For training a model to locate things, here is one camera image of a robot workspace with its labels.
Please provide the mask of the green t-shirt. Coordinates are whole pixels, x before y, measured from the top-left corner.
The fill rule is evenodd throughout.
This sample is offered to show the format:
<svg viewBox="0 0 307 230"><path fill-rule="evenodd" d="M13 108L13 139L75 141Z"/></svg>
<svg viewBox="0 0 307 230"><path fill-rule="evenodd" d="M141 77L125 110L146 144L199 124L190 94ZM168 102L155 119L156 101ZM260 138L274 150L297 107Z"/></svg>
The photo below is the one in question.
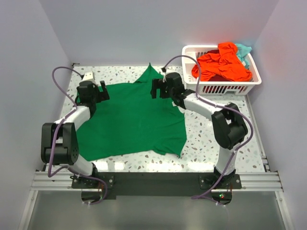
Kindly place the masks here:
<svg viewBox="0 0 307 230"><path fill-rule="evenodd" d="M152 99L152 65L133 83L108 85L110 99L77 130L79 153L88 161L143 151L181 155L187 141L185 118L170 98Z"/></svg>

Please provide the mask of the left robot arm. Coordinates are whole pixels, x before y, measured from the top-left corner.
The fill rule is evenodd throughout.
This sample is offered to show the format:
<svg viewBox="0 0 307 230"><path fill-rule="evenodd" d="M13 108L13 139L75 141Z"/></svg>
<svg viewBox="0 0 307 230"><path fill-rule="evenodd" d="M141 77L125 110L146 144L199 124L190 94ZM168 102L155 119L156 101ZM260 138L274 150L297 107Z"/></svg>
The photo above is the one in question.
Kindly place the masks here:
<svg viewBox="0 0 307 230"><path fill-rule="evenodd" d="M67 169L74 173L73 180L89 188L103 184L95 164L80 154L77 130L94 116L98 103L109 99L103 80L100 86L92 80L83 80L77 86L73 108L61 119L42 125L41 160L48 164L49 178Z"/></svg>

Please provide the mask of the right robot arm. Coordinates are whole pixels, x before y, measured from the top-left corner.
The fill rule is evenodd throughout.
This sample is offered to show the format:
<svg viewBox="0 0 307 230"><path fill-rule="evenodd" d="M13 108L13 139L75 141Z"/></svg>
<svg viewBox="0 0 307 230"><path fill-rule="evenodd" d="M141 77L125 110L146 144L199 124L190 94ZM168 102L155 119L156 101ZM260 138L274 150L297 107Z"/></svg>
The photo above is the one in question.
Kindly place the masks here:
<svg viewBox="0 0 307 230"><path fill-rule="evenodd" d="M153 99L157 97L157 91L160 98L170 98L175 105L196 112L212 122L214 138L219 145L219 155L213 173L204 181L225 188L236 173L237 147L248 134L248 128L237 105L223 105L201 98L195 91L184 87L177 72L168 73L162 79L153 79Z"/></svg>

